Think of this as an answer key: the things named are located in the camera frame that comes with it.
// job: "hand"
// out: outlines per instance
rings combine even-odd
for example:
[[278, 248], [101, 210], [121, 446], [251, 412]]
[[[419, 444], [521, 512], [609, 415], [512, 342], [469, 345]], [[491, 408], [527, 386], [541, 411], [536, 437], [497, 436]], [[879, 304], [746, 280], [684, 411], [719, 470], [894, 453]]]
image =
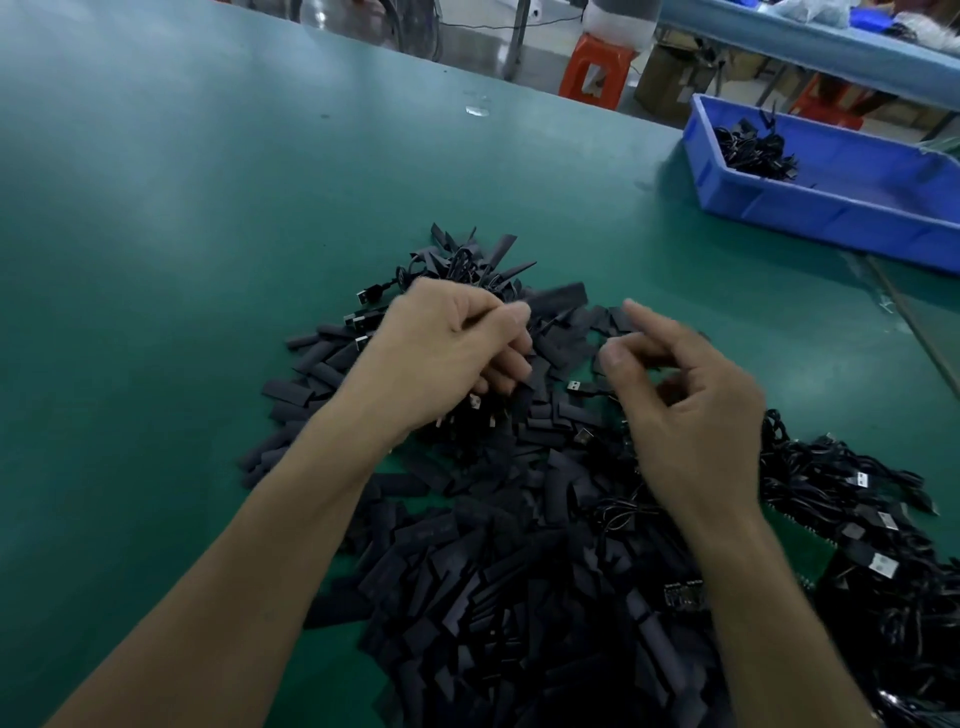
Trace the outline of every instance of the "hand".
[[[695, 546], [758, 514], [763, 392], [692, 329], [633, 301], [623, 310], [642, 333], [609, 339], [600, 361], [627, 415], [640, 472]], [[655, 387], [646, 368], [664, 366], [680, 371]]]
[[472, 390], [502, 394], [530, 375], [530, 306], [449, 280], [417, 279], [390, 304], [341, 393], [373, 400], [399, 437]]

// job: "fingernail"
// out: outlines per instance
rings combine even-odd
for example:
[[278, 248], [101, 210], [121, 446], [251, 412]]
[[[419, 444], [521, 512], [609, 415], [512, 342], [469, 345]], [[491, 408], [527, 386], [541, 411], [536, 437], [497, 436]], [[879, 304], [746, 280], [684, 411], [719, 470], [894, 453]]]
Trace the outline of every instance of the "fingernail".
[[608, 339], [607, 343], [600, 347], [600, 363], [615, 367], [623, 361], [625, 353], [616, 339]]
[[527, 322], [530, 321], [530, 305], [525, 301], [514, 301], [513, 303], [507, 303], [507, 308], [510, 309], [510, 315], [513, 317], [521, 326], [526, 326]]

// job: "black cable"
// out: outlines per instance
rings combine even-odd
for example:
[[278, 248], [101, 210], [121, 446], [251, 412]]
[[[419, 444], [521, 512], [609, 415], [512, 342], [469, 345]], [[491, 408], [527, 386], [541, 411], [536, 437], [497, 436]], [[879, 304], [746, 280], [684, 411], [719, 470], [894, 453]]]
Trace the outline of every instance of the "black cable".
[[[527, 28], [538, 28], [541, 25], [553, 25], [554, 23], [563, 23], [567, 20], [579, 20], [583, 17], [583, 14], [574, 15], [572, 17], [562, 17], [557, 20], [547, 20], [545, 23], [528, 23]], [[488, 31], [515, 31], [520, 28], [519, 25], [461, 25], [460, 23], [441, 23], [447, 28], [471, 28], [472, 30], [488, 30]]]

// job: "orange plastic stool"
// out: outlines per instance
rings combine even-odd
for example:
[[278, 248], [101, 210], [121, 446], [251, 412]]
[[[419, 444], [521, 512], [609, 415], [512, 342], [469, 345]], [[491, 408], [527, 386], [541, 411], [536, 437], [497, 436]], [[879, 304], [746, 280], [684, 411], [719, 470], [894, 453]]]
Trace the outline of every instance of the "orange plastic stool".
[[[804, 91], [797, 97], [797, 100], [793, 103], [793, 106], [787, 110], [787, 113], [796, 114], [811, 121], [819, 121], [823, 124], [830, 124], [834, 127], [843, 127], [844, 129], [852, 129], [855, 132], [859, 132], [863, 127], [863, 117], [849, 113], [815, 96], [814, 91], [819, 83], [820, 74], [814, 74], [810, 83], [806, 85]], [[837, 94], [837, 98], [842, 99], [846, 96], [851, 86], [852, 84], [842, 86], [841, 92]]]
[[[623, 87], [627, 84], [630, 63], [637, 55], [633, 48], [605, 43], [584, 33], [573, 49], [570, 63], [566, 65], [564, 79], [560, 82], [560, 95], [583, 104], [616, 109]], [[600, 98], [584, 93], [584, 81], [591, 65], [598, 65], [607, 72]]]

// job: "factory floor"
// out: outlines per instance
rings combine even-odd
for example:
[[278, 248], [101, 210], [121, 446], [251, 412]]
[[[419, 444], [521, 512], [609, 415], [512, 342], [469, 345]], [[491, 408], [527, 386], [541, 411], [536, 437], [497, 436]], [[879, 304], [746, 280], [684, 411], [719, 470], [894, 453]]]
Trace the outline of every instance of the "factory floor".
[[[246, 5], [249, 0], [234, 0]], [[259, 10], [283, 15], [285, 0], [253, 0]], [[499, 0], [439, 0], [442, 12], [440, 62], [467, 71], [500, 78], [507, 57], [515, 10]], [[582, 32], [580, 9], [562, 0], [542, 0], [540, 17], [527, 26], [519, 69], [514, 83], [547, 93], [556, 93], [570, 54]], [[390, 23], [376, 0], [303, 0], [300, 23], [332, 33], [394, 48]], [[617, 111], [636, 118], [658, 121], [634, 99], [634, 89], [649, 51], [633, 63]], [[767, 76], [749, 81], [727, 81], [721, 88], [723, 98], [741, 104], [754, 104], [773, 69]], [[773, 91], [766, 107], [784, 97]], [[866, 118], [862, 131], [907, 143], [920, 141], [924, 132]]]

